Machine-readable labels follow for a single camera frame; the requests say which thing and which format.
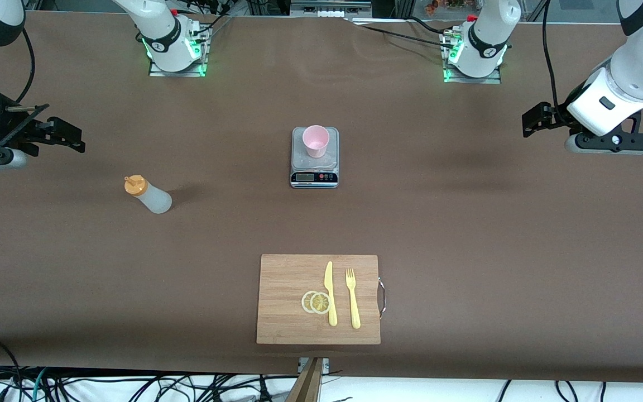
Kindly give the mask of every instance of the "pink cup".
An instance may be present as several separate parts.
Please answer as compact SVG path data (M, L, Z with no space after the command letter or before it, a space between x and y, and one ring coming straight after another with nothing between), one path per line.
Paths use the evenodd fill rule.
M329 132L322 126L309 126L301 133L301 140L310 157L320 158L327 152Z

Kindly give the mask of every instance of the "wooden cutting board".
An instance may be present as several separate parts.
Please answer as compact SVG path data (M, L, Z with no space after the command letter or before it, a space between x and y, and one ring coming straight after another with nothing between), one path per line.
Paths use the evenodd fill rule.
M334 302L338 325L327 315L307 313L301 298L309 290L327 293L324 272L334 265ZM357 304L362 326L352 328L347 268L357 279ZM284 345L378 345L378 257L376 255L264 254L260 266L257 343Z

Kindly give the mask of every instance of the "orange bottle cap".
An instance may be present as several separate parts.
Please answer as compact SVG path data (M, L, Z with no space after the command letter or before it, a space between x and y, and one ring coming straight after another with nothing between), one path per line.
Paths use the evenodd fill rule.
M148 190L148 181L141 175L132 175L126 178L126 192L130 195L140 195Z

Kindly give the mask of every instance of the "table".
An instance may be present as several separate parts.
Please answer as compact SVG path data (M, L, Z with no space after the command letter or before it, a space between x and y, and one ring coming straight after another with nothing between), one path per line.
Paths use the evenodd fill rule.
M25 104L50 103L87 151L0 171L0 341L21 364L296 372L328 356L354 376L643 381L643 156L522 138L550 100L539 25L516 29L500 86L445 84L433 46L336 18L235 18L200 79L148 77L126 15L26 28ZM623 42L618 26L548 33L561 97ZM23 38L0 48L0 91L27 74ZM336 190L289 186L289 133L313 124L341 132ZM132 174L174 208L146 211ZM255 344L263 253L378 255L382 344Z

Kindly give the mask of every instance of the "digital kitchen scale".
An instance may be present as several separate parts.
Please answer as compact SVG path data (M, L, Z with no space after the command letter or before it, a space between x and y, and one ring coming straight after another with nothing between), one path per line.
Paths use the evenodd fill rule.
M306 127L291 132L291 174L293 188L336 188L339 185L339 130L325 127L329 145L323 157L313 158L306 153L301 134Z

